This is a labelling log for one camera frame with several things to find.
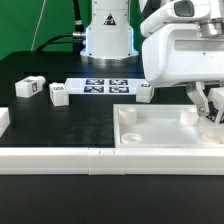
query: black table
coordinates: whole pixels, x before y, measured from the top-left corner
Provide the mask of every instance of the black table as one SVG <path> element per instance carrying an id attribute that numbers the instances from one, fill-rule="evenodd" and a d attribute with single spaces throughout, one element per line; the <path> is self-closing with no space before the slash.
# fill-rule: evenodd
<path id="1" fill-rule="evenodd" d="M 14 83 L 30 75 L 45 76 L 44 90 L 17 98 Z M 54 107 L 48 84 L 69 77 L 144 75 L 141 62 L 103 68 L 71 53 L 13 53 L 0 62 L 0 106 L 11 118 L 0 147 L 114 147 L 113 104 L 135 96 L 73 95 L 68 107 Z M 164 88 L 152 103 L 190 101 L 184 88 Z M 223 208 L 222 176 L 0 176 L 1 224 L 222 224 Z"/>
<path id="2" fill-rule="evenodd" d="M 29 98 L 15 95 L 15 82 L 43 75 L 44 90 Z M 0 146 L 114 147 L 113 104 L 134 104 L 134 95 L 70 95 L 70 105 L 54 107 L 48 84 L 67 78 L 144 78 L 141 61 L 123 67 L 81 63 L 71 53 L 18 52 L 0 63 L 0 105 L 9 107 L 11 125 Z M 152 103 L 189 103 L 184 88 L 160 89 Z"/>

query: small white block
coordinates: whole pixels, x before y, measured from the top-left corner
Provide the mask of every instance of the small white block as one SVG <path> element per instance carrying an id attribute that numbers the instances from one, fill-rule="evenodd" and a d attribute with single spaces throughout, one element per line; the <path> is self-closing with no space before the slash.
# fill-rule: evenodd
<path id="1" fill-rule="evenodd" d="M 208 100 L 212 101 L 218 110 L 224 110 L 224 87 L 212 88 L 208 94 Z"/>
<path id="2" fill-rule="evenodd" d="M 52 83 L 49 85 L 49 89 L 54 106 L 69 105 L 68 92 L 63 83 Z"/>
<path id="3" fill-rule="evenodd" d="M 8 108 L 0 108 L 0 137 L 10 124 Z"/>
<path id="4" fill-rule="evenodd" d="M 16 96 L 29 98 L 43 90 L 45 78 L 42 76 L 29 76 L 15 84 Z"/>
<path id="5" fill-rule="evenodd" d="M 144 82 L 140 84 L 136 89 L 136 101 L 141 103 L 150 103 L 153 94 L 153 87 Z"/>

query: green screen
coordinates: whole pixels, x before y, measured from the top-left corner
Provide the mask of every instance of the green screen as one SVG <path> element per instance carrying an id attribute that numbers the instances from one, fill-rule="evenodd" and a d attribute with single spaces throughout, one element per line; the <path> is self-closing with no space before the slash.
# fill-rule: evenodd
<path id="1" fill-rule="evenodd" d="M 44 0 L 0 1 L 0 59 L 15 51 L 31 50 L 43 2 Z M 91 22 L 91 0 L 79 0 L 79 3 L 86 28 Z M 135 48 L 138 51 L 141 51 L 143 41 L 139 28 L 141 22 L 138 0 L 132 0 L 130 24 L 135 31 Z M 72 0 L 46 0 L 34 49 L 52 37 L 74 30 Z M 54 45 L 46 50 L 71 51 L 72 46 Z"/>

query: white plastic container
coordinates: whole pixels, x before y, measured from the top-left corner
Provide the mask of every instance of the white plastic container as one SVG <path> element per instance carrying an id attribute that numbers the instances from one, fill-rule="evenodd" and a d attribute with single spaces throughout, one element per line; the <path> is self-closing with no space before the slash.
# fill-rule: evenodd
<path id="1" fill-rule="evenodd" d="M 125 108 L 136 110 L 137 118 L 129 125 L 123 125 L 120 119 L 120 111 Z M 224 124 L 199 118 L 195 111 L 194 105 L 115 105 L 115 147 L 159 150 L 212 147 L 224 150 Z M 143 141 L 134 141 L 135 137 L 124 141 L 124 136 L 130 133 L 142 136 Z"/>
<path id="2" fill-rule="evenodd" d="M 8 108 L 0 108 L 0 138 L 10 124 Z"/>
<path id="3" fill-rule="evenodd" d="M 52 83 L 49 85 L 49 90 L 54 106 L 69 105 L 68 91 L 63 83 Z"/>
<path id="4" fill-rule="evenodd" d="M 43 76 L 29 76 L 15 84 L 16 96 L 29 98 L 42 91 L 44 83 Z"/>

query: black and white pattern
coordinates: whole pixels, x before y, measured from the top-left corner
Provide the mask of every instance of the black and white pattern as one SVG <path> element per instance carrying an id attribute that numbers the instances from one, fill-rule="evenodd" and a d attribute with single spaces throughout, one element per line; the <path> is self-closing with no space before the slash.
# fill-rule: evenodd
<path id="1" fill-rule="evenodd" d="M 129 93 L 129 88 L 128 87 L 110 87 L 110 93 Z"/>
<path id="2" fill-rule="evenodd" d="M 97 86 L 100 86 L 100 85 L 104 85 L 104 79 L 87 79 L 86 80 L 86 85 L 97 85 Z"/>
<path id="3" fill-rule="evenodd" d="M 37 91 L 37 83 L 33 83 L 32 84 L 32 90 L 33 90 L 33 93 Z"/>
<path id="4" fill-rule="evenodd" d="M 63 89 L 64 89 L 64 87 L 62 87 L 62 86 L 54 87 L 54 90 L 63 90 Z"/>
<path id="5" fill-rule="evenodd" d="M 110 79 L 109 84 L 111 86 L 127 86 L 128 80 L 127 79 Z"/>
<path id="6" fill-rule="evenodd" d="M 103 93 L 103 86 L 85 86 L 84 93 Z"/>
<path id="7" fill-rule="evenodd" d="M 25 79 L 25 80 L 23 80 L 23 82 L 28 82 L 28 83 L 31 83 L 31 82 L 33 82 L 34 80 L 32 80 L 32 79 Z"/>
<path id="8" fill-rule="evenodd" d="M 222 115 L 222 118 L 221 118 L 220 124 L 224 124 L 224 113 L 223 113 L 223 115 Z"/>

